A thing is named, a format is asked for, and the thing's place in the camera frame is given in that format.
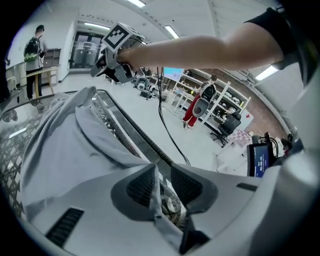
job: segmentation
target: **office chair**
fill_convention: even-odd
[[[222,147],[224,148],[227,144],[228,136],[231,135],[234,130],[241,124],[241,115],[238,112],[233,112],[232,114],[229,114],[223,124],[220,124],[218,129],[220,132],[215,130],[214,132],[211,132],[210,135],[216,136],[216,138],[213,139],[213,141],[219,140],[222,143]]]

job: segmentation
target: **backpack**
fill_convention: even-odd
[[[25,45],[23,56],[25,62],[32,62],[38,59],[40,53],[40,40],[32,37]]]

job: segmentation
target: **blue screen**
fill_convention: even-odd
[[[268,146],[256,146],[254,152],[254,176],[261,178],[269,167]]]
[[[164,76],[176,82],[179,82],[183,72],[184,72],[183,68],[173,68],[173,67],[164,68]]]

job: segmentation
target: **glass door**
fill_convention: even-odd
[[[72,48],[70,69],[91,69],[98,60],[103,35],[77,32]]]

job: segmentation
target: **white floor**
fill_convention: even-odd
[[[88,74],[68,75],[62,83],[53,86],[55,93],[77,91],[84,87],[95,86],[97,89],[109,91],[121,107],[131,116],[140,128],[176,163],[184,164],[184,159],[170,140],[158,114],[159,101],[156,98],[146,100],[140,97],[140,91],[133,88],[132,83],[122,87],[120,84],[111,86],[103,77],[90,77]],[[51,94],[48,86],[42,88],[42,95]],[[190,130],[185,130],[182,124],[183,112],[174,113],[174,107],[163,103],[163,117],[167,128],[175,142],[188,158],[191,165],[210,171],[216,171],[224,161],[228,160],[228,153],[224,153],[224,159],[216,157],[221,149],[221,144],[210,137],[211,130],[197,121]],[[247,165],[242,164],[236,168],[227,166],[222,173],[246,175]]]

